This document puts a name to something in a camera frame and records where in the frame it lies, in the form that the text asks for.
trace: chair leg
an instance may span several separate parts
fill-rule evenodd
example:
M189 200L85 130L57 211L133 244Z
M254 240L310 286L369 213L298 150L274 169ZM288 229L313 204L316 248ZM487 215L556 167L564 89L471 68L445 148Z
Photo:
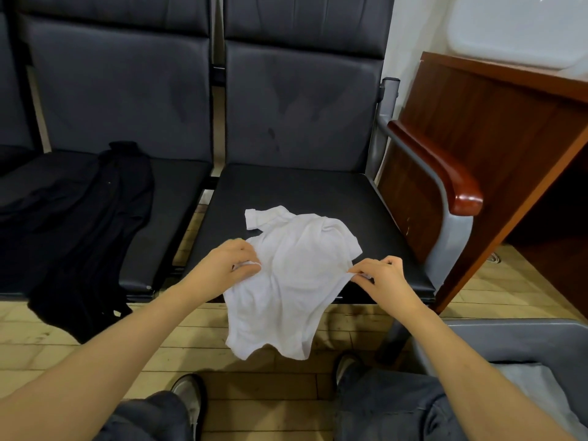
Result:
M408 329L398 320L395 320L376 351L376 360L385 365L393 364L401 354L402 348L404 348L409 338L410 333Z

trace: white t-shirt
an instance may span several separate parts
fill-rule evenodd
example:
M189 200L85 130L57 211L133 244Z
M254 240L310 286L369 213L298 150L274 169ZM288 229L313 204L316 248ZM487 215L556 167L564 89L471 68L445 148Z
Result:
M307 359L320 317L353 276L347 271L362 249L343 222L313 213L247 209L245 221L263 231L247 239L262 268L224 293L226 344L239 359L265 344Z

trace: hand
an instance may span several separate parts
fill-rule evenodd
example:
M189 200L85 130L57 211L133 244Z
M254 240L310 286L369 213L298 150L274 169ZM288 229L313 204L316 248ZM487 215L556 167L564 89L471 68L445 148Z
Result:
M361 286L384 311L403 325L416 311L426 308L406 282L401 258L390 255L381 262L366 258L349 272L356 274L352 282ZM369 275L373 283L359 275L361 273Z
M196 297L200 306L212 300L235 283L257 274L260 265L243 265L233 270L235 265L243 262L260 263L254 247L241 238L227 240L219 247L212 249L198 263L178 286Z

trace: wooden floor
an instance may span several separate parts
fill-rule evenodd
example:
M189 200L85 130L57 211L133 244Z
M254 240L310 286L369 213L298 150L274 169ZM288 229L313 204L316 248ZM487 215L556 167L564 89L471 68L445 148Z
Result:
M185 263L203 211L201 207L190 224L176 265ZM583 320L512 247L497 252L502 263L483 266L442 316ZM391 323L377 306L331 305L308 360L286 359L273 348L262 348L241 361L224 345L225 306L206 304L164 341L127 397L168 389L180 375L198 371L210 398L205 440L327 441L332 438L334 358L341 350L355 349L373 363L373 351ZM39 376L76 345L69 334L41 323L25 304L0 302L0 396Z

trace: person's leg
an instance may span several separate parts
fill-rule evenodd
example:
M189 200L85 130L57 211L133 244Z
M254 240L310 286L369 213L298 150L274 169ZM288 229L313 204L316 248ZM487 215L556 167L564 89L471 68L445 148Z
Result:
M121 402L94 441L198 441L205 413L204 383L186 375L170 392Z
M344 355L334 367L335 441L466 441L437 378L367 367Z

